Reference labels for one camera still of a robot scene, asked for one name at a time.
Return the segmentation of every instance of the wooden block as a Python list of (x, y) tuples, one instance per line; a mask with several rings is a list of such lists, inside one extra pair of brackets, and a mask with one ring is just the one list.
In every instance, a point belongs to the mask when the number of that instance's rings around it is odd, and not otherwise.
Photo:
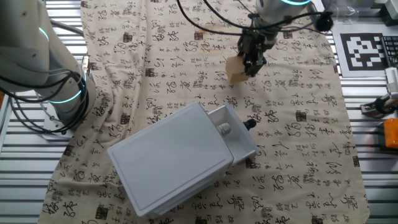
[(229, 57), (226, 60), (225, 69), (230, 84), (243, 82), (249, 79), (249, 76), (243, 75), (244, 65), (242, 57)]

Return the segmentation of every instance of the white box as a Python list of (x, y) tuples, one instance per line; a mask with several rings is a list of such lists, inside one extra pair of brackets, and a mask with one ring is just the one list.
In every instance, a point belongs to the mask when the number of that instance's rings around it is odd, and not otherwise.
[[(221, 136), (217, 126), (228, 123)], [(108, 149), (138, 216), (168, 212), (258, 149), (230, 105), (210, 114), (192, 103)]]

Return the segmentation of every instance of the cable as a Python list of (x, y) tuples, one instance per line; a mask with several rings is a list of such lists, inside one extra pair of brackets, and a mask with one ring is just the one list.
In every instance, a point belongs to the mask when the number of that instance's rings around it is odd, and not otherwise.
[(252, 11), (250, 11), (244, 4), (243, 2), (241, 2), (241, 0), (238, 0), (239, 3), (241, 3), (241, 5), (243, 6), (243, 8), (245, 8), (247, 11), (249, 11), (251, 14), (253, 14)]
[(306, 30), (314, 31), (314, 32), (317, 32), (317, 33), (319, 33), (319, 34), (325, 35), (325, 34), (322, 33), (322, 32), (319, 32), (319, 31), (317, 31), (317, 30), (314, 30), (314, 29), (311, 29), (311, 28), (307, 28), (307, 27), (290, 26), (290, 27), (284, 27), (284, 28), (296, 28), (296, 29), (294, 29), (294, 30), (282, 30), (283, 32), (294, 32), (294, 31), (306, 29)]
[(13, 94), (13, 93), (7, 91), (6, 89), (4, 89), (4, 88), (1, 87), (1, 86), (0, 86), (0, 90), (1, 90), (3, 93), (5, 93), (5, 94), (7, 94), (7, 95), (9, 95), (9, 96), (11, 96), (11, 97), (17, 99), (17, 100), (21, 100), (21, 101), (24, 101), (24, 102), (27, 102), (27, 103), (41, 103), (41, 102), (44, 102), (44, 101), (47, 101), (47, 100), (51, 100), (51, 99), (52, 99), (53, 97), (55, 97), (58, 93), (60, 93), (62, 87), (67, 83), (67, 81), (68, 81), (68, 80), (65, 80), (64, 82), (62, 82), (61, 85), (60, 85), (60, 87), (58, 87), (58, 89), (57, 89), (52, 95), (50, 95), (50, 96), (48, 96), (48, 97), (45, 97), (45, 98), (42, 98), (41, 100), (28, 100), (28, 99), (26, 99), (26, 98), (17, 96), (17, 95), (15, 95), (15, 94)]
[(301, 15), (298, 15), (298, 16), (294, 16), (294, 17), (291, 17), (291, 18), (286, 19), (286, 20), (284, 20), (284, 21), (280, 21), (280, 22), (277, 22), (277, 23), (275, 23), (275, 24), (271, 24), (271, 25), (268, 25), (268, 26), (248, 27), (248, 26), (241, 26), (241, 25), (239, 25), (239, 24), (236, 24), (236, 23), (233, 23), (233, 22), (229, 21), (228, 19), (226, 19), (225, 17), (223, 17), (222, 15), (220, 15), (213, 7), (209, 4), (209, 2), (208, 2), (207, 0), (203, 0), (203, 1), (204, 1), (205, 4), (207, 5), (207, 7), (208, 7), (214, 14), (216, 14), (216, 16), (218, 16), (222, 21), (224, 21), (224, 22), (226, 22), (226, 23), (228, 23), (228, 24), (231, 24), (232, 26), (238, 27), (238, 28), (250, 29), (250, 30), (262, 30), (262, 29), (268, 29), (268, 28), (272, 28), (272, 27), (277, 27), (277, 26), (279, 26), (279, 25), (282, 25), (282, 24), (285, 24), (285, 23), (288, 23), (288, 22), (292, 22), (292, 21), (294, 21), (295, 19), (299, 19), (299, 18), (305, 17), (305, 16), (322, 15), (322, 14), (332, 14), (332, 12), (308, 12), (308, 13), (304, 13), (304, 14), (301, 14)]
[(56, 76), (56, 75), (63, 75), (63, 74), (66, 74), (68, 72), (70, 72), (70, 71), (58, 72), (58, 73), (55, 73), (55, 74), (49, 74), (49, 77)]
[(80, 82), (78, 82), (78, 85), (79, 85), (80, 90), (81, 90), (81, 91), (86, 90), (84, 96), (81, 95), (81, 103), (79, 104), (79, 109), (81, 109), (81, 110), (78, 109), (78, 115), (76, 116), (75, 119), (72, 119), (67, 125), (65, 125), (65, 126), (62, 127), (62, 128), (56, 129), (56, 130), (44, 129), (44, 128), (38, 126), (37, 124), (35, 124), (33, 121), (31, 121), (31, 120), (26, 116), (26, 114), (25, 114), (24, 111), (22, 110), (22, 108), (21, 108), (21, 106), (20, 106), (18, 100), (16, 100), (16, 104), (17, 104), (19, 110), (21, 111), (22, 115), (25, 117), (25, 119), (26, 119), (28, 122), (30, 122), (31, 124), (33, 124), (35, 127), (39, 128), (39, 130), (38, 130), (38, 129), (35, 129), (35, 128), (33, 128), (33, 127), (30, 127), (29, 125), (27, 125), (27, 124), (21, 119), (21, 117), (17, 114), (16, 109), (15, 109), (15, 108), (12, 106), (12, 104), (11, 104), (12, 111), (14, 112), (15, 116), (17, 117), (17, 119), (18, 119), (25, 127), (29, 128), (29, 129), (31, 129), (31, 130), (33, 130), (33, 131), (40, 132), (40, 133), (42, 133), (42, 134), (62, 133), (62, 132), (64, 132), (64, 131), (67, 131), (68, 129), (71, 129), (72, 127), (74, 127), (74, 125), (76, 125), (78, 122), (80, 122), (80, 121), (84, 118), (84, 115), (85, 115), (85, 113), (86, 113), (86, 111), (87, 111), (87, 109), (88, 109), (88, 90), (87, 90), (87, 88), (86, 88), (86, 83), (85, 83), (84, 79), (82, 79), (80, 75), (79, 75), (79, 77), (78, 77), (77, 73), (73, 73), (73, 77), (74, 77), (74, 79), (75, 79), (76, 81), (77, 81), (78, 79), (81, 80)]
[(61, 29), (64, 29), (64, 30), (67, 30), (67, 31), (70, 31), (70, 32), (74, 32), (74, 33), (76, 33), (76, 34), (78, 34), (78, 35), (80, 35), (82, 37), (85, 36), (84, 32), (82, 30), (80, 30), (80, 29), (77, 29), (75, 27), (63, 24), (63, 23), (55, 21), (53, 19), (50, 19), (50, 22), (51, 22), (51, 25), (53, 25), (53, 26), (59, 27)]
[(194, 25), (195, 27), (197, 27), (197, 28), (199, 28), (199, 29), (201, 29), (201, 30), (204, 30), (204, 31), (207, 31), (207, 32), (211, 32), (211, 33), (214, 33), (214, 34), (221, 34), (221, 35), (238, 35), (238, 36), (241, 36), (241, 35), (242, 35), (242, 34), (238, 34), (238, 33), (229, 33), (229, 32), (221, 32), (221, 31), (209, 30), (209, 29), (206, 29), (206, 28), (204, 28), (204, 27), (201, 27), (201, 26), (199, 26), (198, 24), (196, 24), (195, 22), (193, 22), (193, 21), (186, 15), (186, 13), (184, 12), (184, 10), (183, 10), (183, 8), (182, 8), (182, 6), (181, 6), (180, 0), (177, 0), (177, 4), (178, 4), (178, 8), (180, 8), (180, 11), (181, 11), (182, 15), (185, 17), (185, 19), (186, 19), (188, 22), (190, 22), (192, 25)]
[(28, 68), (28, 67), (26, 67), (26, 66), (21, 65), (21, 64), (19, 64), (18, 62), (15, 62), (15, 61), (9, 59), (8, 57), (6, 57), (6, 56), (5, 56), (4, 54), (2, 54), (1, 52), (0, 52), (0, 56), (4, 57), (4, 58), (7, 59), (8, 61), (10, 61), (10, 62), (16, 64), (18, 67), (21, 67), (21, 68), (26, 69), (26, 70), (31, 71), (31, 72), (37, 72), (37, 73), (52, 73), (52, 72), (70, 71), (70, 70), (67, 69), (67, 68), (58, 68), (58, 69), (47, 70), (47, 71), (45, 71), (45, 70), (37, 70), (37, 69), (34, 69), (34, 68)]
[(48, 84), (48, 85), (42, 85), (42, 86), (28, 85), (28, 84), (23, 84), (23, 83), (15, 82), (14, 80), (11, 80), (11, 79), (9, 79), (9, 78), (6, 78), (6, 77), (4, 77), (4, 76), (2, 76), (2, 75), (0, 75), (0, 80), (3, 80), (3, 81), (5, 81), (5, 82), (11, 83), (11, 84), (13, 84), (13, 85), (21, 86), (21, 87), (24, 87), (24, 88), (44, 89), (44, 88), (50, 88), (50, 87), (56, 86), (56, 85), (58, 85), (58, 84), (60, 84), (60, 83), (62, 83), (62, 82), (65, 82), (65, 80), (68, 80), (68, 79), (71, 77), (72, 71), (70, 71), (70, 72), (71, 72), (71, 73), (70, 73), (69, 75), (67, 75), (65, 78), (63, 78), (63, 79), (61, 79), (61, 80), (59, 80), (59, 81), (56, 81), (56, 82), (54, 82), (54, 83), (51, 83), (51, 84)]

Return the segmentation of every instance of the tablecloth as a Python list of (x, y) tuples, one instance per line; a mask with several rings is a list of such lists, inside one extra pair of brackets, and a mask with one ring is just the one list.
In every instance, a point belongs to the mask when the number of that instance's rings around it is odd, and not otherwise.
[[(210, 3), (250, 24), (237, 1)], [(243, 3), (254, 10), (255, 1)], [(201, 1), (182, 4), (203, 27), (240, 32)], [(257, 76), (230, 85), (225, 63), (238, 37), (194, 28), (173, 0), (82, 1), (81, 11), (96, 101), (53, 173), (40, 224), (365, 223), (358, 156), (324, 36), (280, 33)], [(242, 120), (255, 119), (260, 153), (165, 215), (139, 218), (106, 150), (194, 101), (207, 111), (227, 102)]]

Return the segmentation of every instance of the orange object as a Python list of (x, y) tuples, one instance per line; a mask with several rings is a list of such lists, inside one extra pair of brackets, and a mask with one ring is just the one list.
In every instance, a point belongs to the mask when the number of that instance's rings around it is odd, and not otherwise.
[(2, 105), (2, 101), (4, 100), (4, 93), (2, 91), (0, 91), (0, 109), (1, 109), (1, 105)]
[(398, 149), (398, 119), (390, 118), (384, 122), (386, 147)]

